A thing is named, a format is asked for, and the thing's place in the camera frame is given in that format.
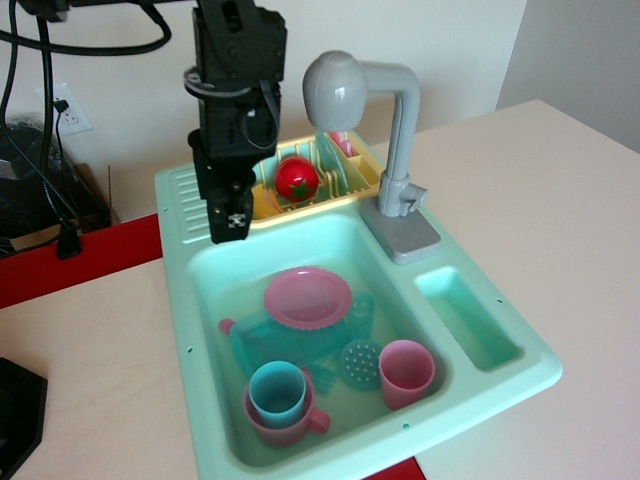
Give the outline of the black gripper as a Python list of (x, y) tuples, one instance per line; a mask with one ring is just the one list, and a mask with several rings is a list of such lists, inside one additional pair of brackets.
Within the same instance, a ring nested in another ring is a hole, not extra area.
[(208, 165), (196, 164), (196, 178), (206, 203), (211, 241), (245, 240), (253, 216), (251, 187), (219, 174), (246, 175), (275, 153), (280, 84), (270, 80), (213, 83), (195, 67), (185, 71), (183, 83), (199, 102), (199, 142)]

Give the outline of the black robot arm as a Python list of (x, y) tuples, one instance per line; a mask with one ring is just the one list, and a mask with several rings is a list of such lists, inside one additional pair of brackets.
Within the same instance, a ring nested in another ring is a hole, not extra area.
[(287, 30), (252, 1), (200, 1), (192, 13), (196, 64), (183, 76), (199, 105), (188, 136), (213, 243), (243, 240), (253, 217), (254, 167), (274, 155)]

